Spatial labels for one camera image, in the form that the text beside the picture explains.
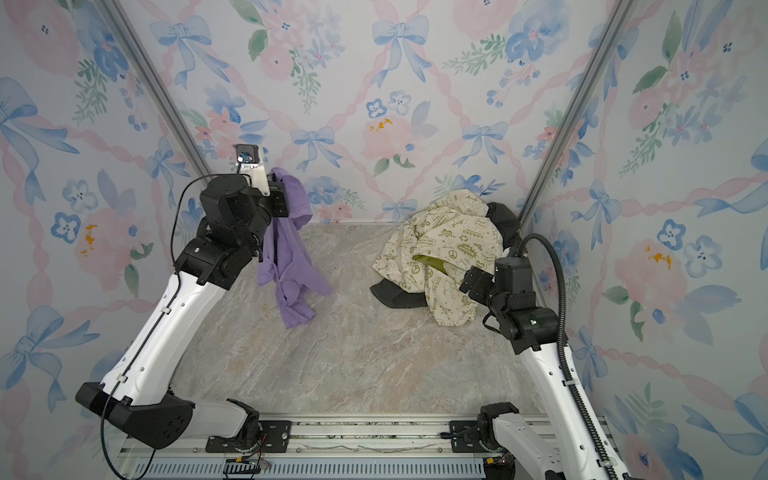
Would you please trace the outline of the purple cloth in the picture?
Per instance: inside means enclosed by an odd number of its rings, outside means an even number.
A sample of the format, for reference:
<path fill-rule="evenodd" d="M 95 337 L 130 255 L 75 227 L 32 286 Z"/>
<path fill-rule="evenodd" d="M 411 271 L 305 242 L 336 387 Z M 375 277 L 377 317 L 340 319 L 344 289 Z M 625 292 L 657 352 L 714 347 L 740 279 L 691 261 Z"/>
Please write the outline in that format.
<path fill-rule="evenodd" d="M 309 323 L 315 316 L 304 299 L 312 291 L 332 293 L 327 279 L 312 265 L 300 230 L 312 219 L 313 210 L 302 182 L 286 170 L 275 168 L 286 193 L 288 215 L 275 217 L 264 237 L 264 259 L 258 268 L 258 284 L 275 284 L 275 298 L 283 324 L 291 329 Z"/>

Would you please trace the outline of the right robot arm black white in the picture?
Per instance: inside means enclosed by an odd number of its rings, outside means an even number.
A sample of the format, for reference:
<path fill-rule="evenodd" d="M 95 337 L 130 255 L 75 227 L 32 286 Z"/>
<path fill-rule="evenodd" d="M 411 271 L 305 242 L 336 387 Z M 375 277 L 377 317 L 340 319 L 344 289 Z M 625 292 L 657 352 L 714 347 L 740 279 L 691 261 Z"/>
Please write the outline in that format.
<path fill-rule="evenodd" d="M 492 332 L 510 342 L 539 392 L 556 443 L 545 441 L 509 403 L 482 407 L 479 443 L 512 458 L 534 479 L 628 479 L 628 467 L 570 365 L 564 316 L 538 305 L 532 280 L 528 259 L 509 256 L 497 259 L 492 272 L 471 268 L 460 290 L 488 308 L 497 322 Z"/>

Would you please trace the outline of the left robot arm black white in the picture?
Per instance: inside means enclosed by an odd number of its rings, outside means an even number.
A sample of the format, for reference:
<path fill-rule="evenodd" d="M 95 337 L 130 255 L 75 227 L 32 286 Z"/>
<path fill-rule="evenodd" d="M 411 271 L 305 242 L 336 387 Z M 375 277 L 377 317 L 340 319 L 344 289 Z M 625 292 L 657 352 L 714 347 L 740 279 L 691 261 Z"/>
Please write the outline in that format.
<path fill-rule="evenodd" d="M 174 262 L 167 288 L 123 358 L 76 401 L 101 420 L 156 449 L 181 438 L 214 437 L 241 451 L 261 438 L 259 413 L 241 401 L 186 400 L 170 387 L 204 318 L 242 270 L 263 258 L 268 227 L 287 217 L 285 186 L 273 173 L 224 174 L 200 194 L 197 233 Z"/>

